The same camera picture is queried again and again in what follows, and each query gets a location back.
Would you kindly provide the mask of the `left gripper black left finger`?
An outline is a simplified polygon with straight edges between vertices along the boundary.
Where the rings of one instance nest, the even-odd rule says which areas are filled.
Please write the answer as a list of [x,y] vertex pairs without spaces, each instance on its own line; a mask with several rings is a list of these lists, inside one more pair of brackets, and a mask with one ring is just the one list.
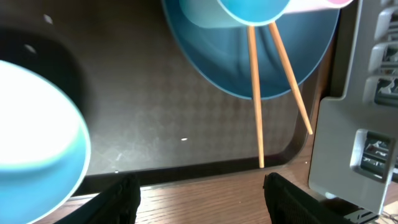
[[135,224],[141,191],[136,175],[126,175],[55,224]]

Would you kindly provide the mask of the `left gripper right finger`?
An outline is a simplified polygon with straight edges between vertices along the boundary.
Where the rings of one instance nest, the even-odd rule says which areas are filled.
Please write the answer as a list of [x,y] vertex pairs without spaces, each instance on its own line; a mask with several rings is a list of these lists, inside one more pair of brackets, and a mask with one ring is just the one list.
[[357,223],[354,207],[338,199],[319,201],[276,172],[264,177],[264,198],[276,224]]

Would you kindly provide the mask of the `light blue bowl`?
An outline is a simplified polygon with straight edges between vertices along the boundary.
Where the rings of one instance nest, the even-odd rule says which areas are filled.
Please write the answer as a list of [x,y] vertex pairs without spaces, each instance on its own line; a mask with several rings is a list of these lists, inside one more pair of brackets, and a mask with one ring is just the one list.
[[39,74],[1,61],[1,223],[34,223],[63,205],[90,156],[74,102]]

